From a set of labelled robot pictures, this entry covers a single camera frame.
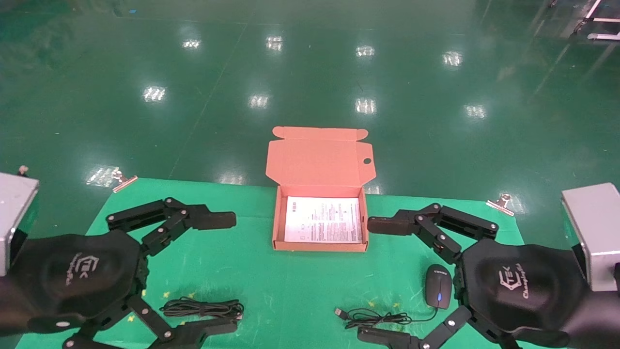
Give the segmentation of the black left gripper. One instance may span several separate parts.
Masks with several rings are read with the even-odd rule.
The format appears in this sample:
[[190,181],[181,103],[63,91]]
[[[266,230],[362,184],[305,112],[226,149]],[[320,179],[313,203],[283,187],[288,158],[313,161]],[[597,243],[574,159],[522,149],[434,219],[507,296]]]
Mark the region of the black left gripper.
[[[124,234],[155,223],[141,245]],[[237,331],[238,300],[169,301],[161,308],[164,315],[207,318],[173,328],[138,297],[146,287],[146,256],[156,256],[191,228],[232,228],[234,212],[166,197],[110,214],[107,225],[110,232],[100,236],[68,234],[23,243],[1,278],[1,335],[58,333],[88,323],[109,328],[129,309],[155,334],[151,349],[201,349],[210,336]]]

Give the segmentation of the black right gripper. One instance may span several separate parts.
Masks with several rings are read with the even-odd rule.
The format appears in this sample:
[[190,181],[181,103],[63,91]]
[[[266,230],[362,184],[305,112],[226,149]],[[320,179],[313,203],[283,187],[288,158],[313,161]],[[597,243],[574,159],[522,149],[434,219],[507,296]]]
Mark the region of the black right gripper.
[[539,245],[481,240],[455,265],[455,298],[469,325],[501,347],[567,347],[565,326],[590,287],[574,255]]

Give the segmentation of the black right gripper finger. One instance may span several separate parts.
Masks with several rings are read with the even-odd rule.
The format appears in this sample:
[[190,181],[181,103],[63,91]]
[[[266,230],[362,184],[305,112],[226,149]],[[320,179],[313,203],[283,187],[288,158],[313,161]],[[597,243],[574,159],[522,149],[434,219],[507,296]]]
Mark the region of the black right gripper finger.
[[403,332],[361,327],[358,339],[362,342],[383,345],[388,349],[440,349],[467,323],[478,329],[486,339],[494,341],[501,349],[513,349],[514,308],[505,305],[489,307],[461,305],[424,338]]
[[498,224],[455,208],[432,203],[421,210],[400,209],[393,217],[369,217],[368,230],[388,236],[416,236],[447,264],[456,264],[462,248],[444,230],[473,240],[494,240]]

